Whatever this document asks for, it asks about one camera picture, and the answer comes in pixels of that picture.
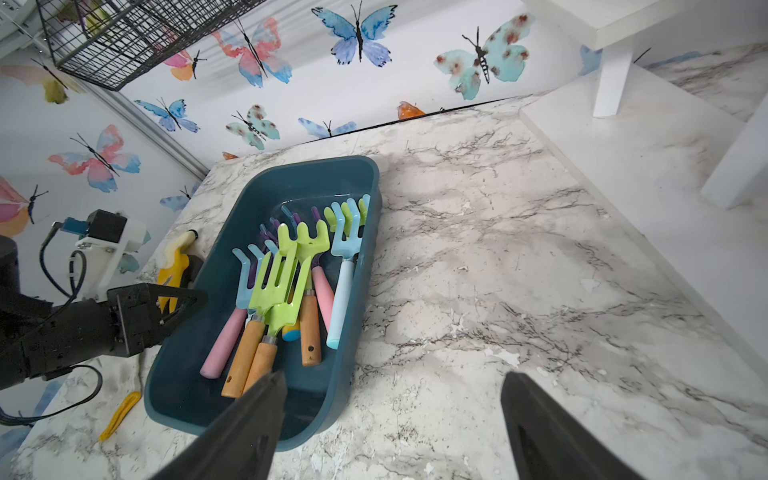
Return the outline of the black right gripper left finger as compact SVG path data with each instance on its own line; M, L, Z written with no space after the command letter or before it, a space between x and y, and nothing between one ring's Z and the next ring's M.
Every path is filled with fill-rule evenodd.
M284 418L285 376L270 373L252 386L155 479L266 479Z

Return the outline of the green fork wooden handle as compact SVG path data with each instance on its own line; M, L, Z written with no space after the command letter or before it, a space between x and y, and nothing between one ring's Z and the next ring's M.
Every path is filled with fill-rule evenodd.
M281 330L296 323L304 292L311 272L313 258L330 248L328 226L324 220L315 222L316 236L311 237L306 223L297 226L297 239L292 240L288 227L283 224L278 229L278 239L281 256L284 258L280 278L270 275L276 280L276 287L283 290L282 302L271 302L270 309L261 309L266 315L266 333L263 335L251 364L244 391L249 390L263 376L272 371L277 354L277 340Z

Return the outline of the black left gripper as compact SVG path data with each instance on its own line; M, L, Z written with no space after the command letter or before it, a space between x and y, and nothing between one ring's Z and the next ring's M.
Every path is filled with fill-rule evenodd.
M141 283L108 299L53 306L1 290L1 388L92 358L131 357L162 343L207 302L202 290Z

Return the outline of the green rake wooden handle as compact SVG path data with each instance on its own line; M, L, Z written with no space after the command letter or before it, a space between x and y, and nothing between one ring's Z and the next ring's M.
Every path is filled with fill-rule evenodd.
M323 213L323 214L320 214L320 216L321 216L321 220L324 220L324 221L326 220L325 219L326 214ZM330 239L330 248L327 251L331 253L331 245L334 238L334 232L333 233L330 232L329 226L328 226L328 231L329 231L329 239ZM304 298L302 301L302 307L300 311L301 341L302 341L302 348L304 349L302 363L305 366L316 366L322 360L319 321L323 319L322 319L322 314L320 312L320 307L317 301L315 287L313 285L312 272L310 272L310 275L311 275L311 278L307 282L307 287L304 292Z
M274 362L276 333L271 331L269 312L287 299L295 274L298 247L286 224L277 228L277 238L278 253L267 252L258 270L247 308L251 315L221 391L224 397L241 397L271 370Z

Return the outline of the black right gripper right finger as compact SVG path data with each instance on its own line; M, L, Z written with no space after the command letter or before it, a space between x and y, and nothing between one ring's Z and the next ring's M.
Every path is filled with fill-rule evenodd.
M519 478L640 477L528 375L506 374L501 407Z

